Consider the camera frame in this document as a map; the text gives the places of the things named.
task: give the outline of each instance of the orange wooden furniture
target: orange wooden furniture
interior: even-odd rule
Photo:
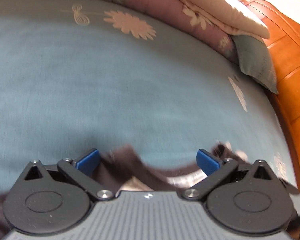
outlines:
[[[281,122],[300,190],[300,25],[264,0],[242,0],[270,30],[264,40],[277,73],[279,94],[266,92]]]

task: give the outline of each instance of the black circular cap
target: black circular cap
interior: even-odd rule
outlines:
[[[90,208],[77,186],[51,180],[24,181],[7,196],[3,213],[13,228],[28,234],[51,234],[80,221]]]
[[[263,179],[218,187],[208,195],[206,206],[226,228],[253,236],[284,230],[294,210],[284,188]]]
[[[240,192],[233,200],[238,208],[248,212],[262,212],[271,205],[271,199],[257,191]]]
[[[26,206],[34,212],[51,212],[62,205],[62,196],[53,191],[41,191],[26,199]]]

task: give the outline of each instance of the light blue sheet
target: light blue sheet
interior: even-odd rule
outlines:
[[[89,25],[76,23],[74,4]],[[103,20],[110,10],[145,20],[156,37],[113,28]],[[217,140],[276,173],[284,167],[295,184],[262,88],[207,45],[101,0],[0,0],[0,191],[32,159],[51,164],[130,143],[146,163],[171,167]]]

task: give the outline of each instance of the blue gripper pad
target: blue gripper pad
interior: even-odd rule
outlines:
[[[197,152],[197,165],[209,176],[220,168],[220,160],[204,149]]]
[[[100,163],[100,155],[98,150],[94,150],[89,154],[85,155],[82,159],[76,162],[75,168],[84,173],[87,176],[90,176],[94,169]]]

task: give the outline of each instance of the gray ribbed surface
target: gray ribbed surface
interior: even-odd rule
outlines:
[[[198,202],[181,200],[175,192],[122,192],[99,202],[79,226],[56,236],[11,233],[6,240],[244,240],[218,227]],[[280,233],[262,240],[288,240]]]

